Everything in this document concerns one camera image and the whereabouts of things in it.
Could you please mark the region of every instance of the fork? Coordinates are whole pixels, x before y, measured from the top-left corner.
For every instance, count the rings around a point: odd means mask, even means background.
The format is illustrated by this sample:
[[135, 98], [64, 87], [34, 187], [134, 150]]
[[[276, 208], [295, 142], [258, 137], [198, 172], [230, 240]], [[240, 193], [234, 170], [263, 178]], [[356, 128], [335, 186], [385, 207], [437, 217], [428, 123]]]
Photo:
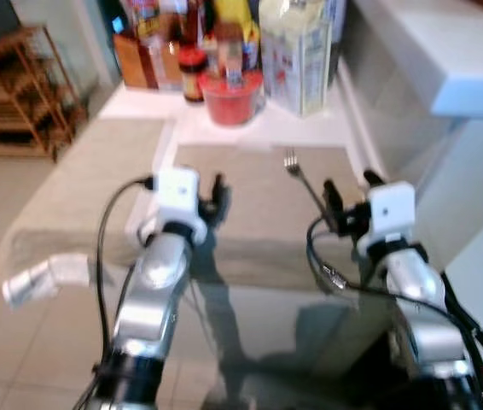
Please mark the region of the fork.
[[290, 148], [286, 150], [285, 157], [283, 158], [283, 166], [285, 167], [285, 169], [287, 169], [287, 172], [292, 177], [299, 179], [300, 182], [304, 184], [304, 186], [310, 193], [311, 199], [313, 199], [313, 201], [316, 203], [317, 207], [319, 208], [319, 212], [321, 212], [321, 215], [327, 222], [327, 225], [329, 225], [329, 227], [332, 227], [331, 222], [329, 220], [329, 213], [327, 212], [327, 209], [325, 209], [319, 197], [316, 195], [316, 192], [313, 190], [310, 183], [306, 179], [306, 176], [302, 172], [302, 168], [300, 167], [300, 164], [299, 164], [299, 159], [296, 157], [296, 154], [294, 153], [294, 149]]

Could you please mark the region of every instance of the red container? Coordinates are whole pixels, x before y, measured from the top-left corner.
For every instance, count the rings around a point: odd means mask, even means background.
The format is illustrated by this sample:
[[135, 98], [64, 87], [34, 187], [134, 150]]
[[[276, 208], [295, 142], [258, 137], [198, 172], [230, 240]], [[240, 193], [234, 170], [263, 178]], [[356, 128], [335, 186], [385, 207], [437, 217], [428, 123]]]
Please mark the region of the red container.
[[251, 120], [259, 100], [262, 73], [246, 72], [238, 85], [204, 73], [198, 78], [207, 109], [213, 122], [221, 126], [238, 126]]

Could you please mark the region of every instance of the beige placemat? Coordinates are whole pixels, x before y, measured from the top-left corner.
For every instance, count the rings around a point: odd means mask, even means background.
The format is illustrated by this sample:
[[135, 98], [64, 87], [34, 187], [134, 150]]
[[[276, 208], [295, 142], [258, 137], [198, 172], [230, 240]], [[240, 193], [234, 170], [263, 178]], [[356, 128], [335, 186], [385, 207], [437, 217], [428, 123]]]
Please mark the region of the beige placemat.
[[[163, 125], [112, 119], [89, 124], [7, 230], [0, 243], [0, 284], [52, 254], [93, 255], [108, 198], [127, 180], [150, 173]], [[106, 253], [112, 263], [135, 256], [124, 229], [136, 194], [127, 192], [111, 214]]]
[[[226, 221], [213, 249], [196, 258], [195, 276], [211, 282], [293, 290], [315, 290], [306, 262], [306, 229], [318, 211], [301, 182], [283, 168], [285, 149], [181, 146], [176, 163], [194, 167], [200, 191], [208, 197], [214, 175], [221, 172], [232, 190]], [[296, 154], [314, 189], [333, 178], [349, 205], [361, 199], [358, 182], [342, 148], [298, 148]], [[349, 240], [329, 241], [323, 256], [356, 279]]]

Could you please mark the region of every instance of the table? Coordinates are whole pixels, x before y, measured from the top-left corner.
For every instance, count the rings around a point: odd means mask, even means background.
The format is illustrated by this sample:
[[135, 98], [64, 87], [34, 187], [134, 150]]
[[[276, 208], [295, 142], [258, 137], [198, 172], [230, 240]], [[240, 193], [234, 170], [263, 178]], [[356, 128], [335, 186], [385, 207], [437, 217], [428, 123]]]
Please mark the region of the table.
[[[301, 120], [268, 103], [252, 123], [233, 130], [217, 128], [205, 107], [189, 106], [179, 95], [127, 90], [122, 85], [9, 228], [0, 245], [0, 283], [49, 253], [91, 252], [105, 201], [125, 180], [189, 163], [200, 171], [206, 190], [212, 173], [224, 171], [235, 192], [231, 215], [216, 232], [216, 246], [211, 243], [211, 252], [199, 252], [193, 263], [199, 267], [193, 274], [198, 289], [188, 302], [181, 302], [172, 354], [216, 360], [209, 357], [192, 299], [205, 308], [204, 320], [222, 349], [223, 363], [248, 357], [262, 366], [310, 372], [357, 301], [324, 296], [307, 269], [306, 227], [317, 211], [303, 187], [282, 169], [283, 147], [296, 147], [316, 188], [325, 177], [337, 177], [350, 203], [362, 196], [356, 175], [362, 175], [364, 160], [355, 139], [337, 85], [322, 113]], [[272, 198], [265, 195], [271, 186], [276, 187]], [[274, 198], [280, 198], [279, 205]], [[134, 192], [119, 205], [107, 235], [107, 262], [126, 264], [137, 255], [134, 232], [152, 212], [148, 192]], [[266, 225], [267, 220], [273, 223]], [[333, 240], [323, 254], [357, 280], [351, 247]], [[366, 337], [367, 330], [374, 334], [384, 326], [376, 319], [378, 313], [350, 321], [357, 325], [344, 331], [338, 349], [364, 349], [357, 340], [371, 343], [374, 336]], [[291, 354], [265, 359], [293, 350], [296, 360]], [[327, 365], [322, 363], [319, 372], [343, 371], [349, 366], [345, 357], [336, 355]]]

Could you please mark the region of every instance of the condiment bottle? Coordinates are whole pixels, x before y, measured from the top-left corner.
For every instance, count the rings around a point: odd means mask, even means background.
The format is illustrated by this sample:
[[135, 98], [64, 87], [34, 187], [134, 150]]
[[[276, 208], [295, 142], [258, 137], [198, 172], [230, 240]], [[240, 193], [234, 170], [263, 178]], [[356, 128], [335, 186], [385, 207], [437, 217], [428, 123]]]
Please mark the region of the condiment bottle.
[[198, 19], [200, 13], [200, 1], [188, 0], [187, 2], [187, 19], [184, 29], [184, 42], [196, 46], [198, 42]]
[[195, 47], [183, 47], [179, 51], [179, 69], [183, 79], [184, 98], [191, 103], [204, 101], [198, 85], [198, 75], [207, 67], [206, 53]]

